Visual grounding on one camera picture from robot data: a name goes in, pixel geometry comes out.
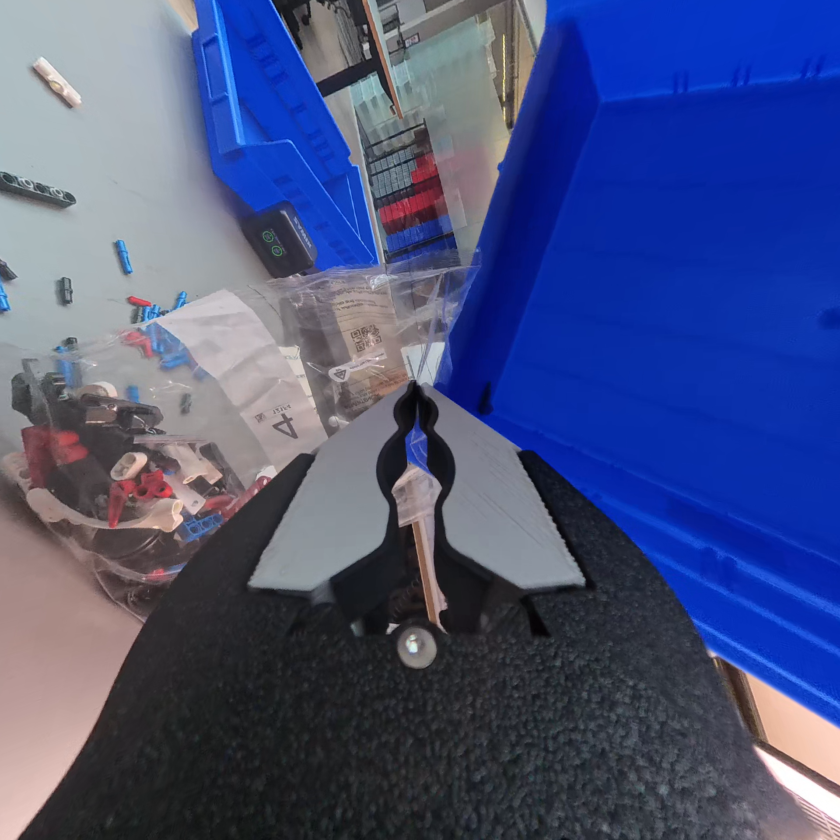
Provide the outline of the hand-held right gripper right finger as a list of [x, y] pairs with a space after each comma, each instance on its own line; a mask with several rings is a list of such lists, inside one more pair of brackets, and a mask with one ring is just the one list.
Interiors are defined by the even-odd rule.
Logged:
[[526, 593], [585, 587], [520, 449], [432, 386], [423, 391], [455, 466], [442, 506], [448, 545]]

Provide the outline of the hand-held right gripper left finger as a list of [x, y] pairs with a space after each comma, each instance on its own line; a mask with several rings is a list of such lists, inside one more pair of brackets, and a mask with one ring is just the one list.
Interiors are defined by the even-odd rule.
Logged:
[[314, 457], [248, 587], [308, 596], [388, 596], [405, 573], [394, 484], [407, 468], [417, 384], [383, 397]]

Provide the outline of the clear bag with printed label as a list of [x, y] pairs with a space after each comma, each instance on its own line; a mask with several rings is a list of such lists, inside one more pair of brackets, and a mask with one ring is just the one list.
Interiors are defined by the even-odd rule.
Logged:
[[[416, 419], [406, 436], [407, 468], [393, 487], [405, 573], [388, 596], [252, 591], [335, 606], [357, 635], [391, 634], [406, 624], [443, 627], [448, 598], [434, 552], [436, 537], [444, 533], [438, 510], [452, 479], [434, 464], [436, 454], [425, 428], [432, 404], [422, 387], [434, 384], [446, 369], [449, 329], [469, 280], [469, 269], [445, 261], [420, 269], [337, 270], [282, 292], [283, 314], [295, 329], [316, 407], [332, 434], [328, 440], [383, 397], [416, 383]], [[296, 480], [281, 516], [319, 448]]]

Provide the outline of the large blue plastic bin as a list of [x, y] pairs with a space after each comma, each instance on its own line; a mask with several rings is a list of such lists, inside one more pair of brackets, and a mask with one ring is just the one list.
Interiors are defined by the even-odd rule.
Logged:
[[838, 2], [548, 2], [447, 394], [838, 725]]

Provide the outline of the white paper sheet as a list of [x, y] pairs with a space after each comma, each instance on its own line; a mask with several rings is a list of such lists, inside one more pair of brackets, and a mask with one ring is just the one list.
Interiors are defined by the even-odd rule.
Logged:
[[210, 438], [244, 483], [264, 468], [282, 471], [328, 436], [279, 338], [277, 311], [251, 289], [221, 290], [153, 320], [149, 329], [182, 346], [198, 386], [190, 424]]

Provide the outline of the black device with green lights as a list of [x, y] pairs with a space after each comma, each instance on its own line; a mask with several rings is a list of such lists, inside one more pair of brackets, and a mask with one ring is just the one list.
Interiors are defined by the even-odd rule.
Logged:
[[247, 215], [238, 223], [272, 279], [306, 275], [315, 270], [319, 252], [289, 201]]

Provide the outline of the shelf of storage boxes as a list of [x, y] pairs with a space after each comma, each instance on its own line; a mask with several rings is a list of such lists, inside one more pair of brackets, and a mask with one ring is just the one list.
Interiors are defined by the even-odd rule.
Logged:
[[360, 141], [387, 264], [458, 249], [426, 121]]

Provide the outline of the shallow blue plastic bin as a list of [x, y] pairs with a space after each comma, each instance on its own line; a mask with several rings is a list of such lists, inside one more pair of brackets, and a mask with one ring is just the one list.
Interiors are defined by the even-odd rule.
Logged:
[[274, 4], [194, 6], [208, 149], [238, 221], [289, 201], [317, 247], [312, 270], [377, 264], [360, 169]]

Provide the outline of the black toy beam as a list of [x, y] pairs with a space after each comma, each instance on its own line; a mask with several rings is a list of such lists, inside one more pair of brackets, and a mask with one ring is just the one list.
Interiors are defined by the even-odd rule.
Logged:
[[59, 208], [73, 207], [77, 203], [76, 197], [70, 192], [7, 171], [1, 171], [1, 191]]

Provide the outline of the white toy beam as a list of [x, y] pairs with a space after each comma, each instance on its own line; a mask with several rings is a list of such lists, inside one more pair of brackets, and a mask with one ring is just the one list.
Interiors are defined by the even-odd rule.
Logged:
[[81, 107], [82, 99], [80, 93], [69, 84], [67, 79], [45, 57], [41, 56], [37, 58], [32, 65], [32, 70], [68, 107], [72, 109]]

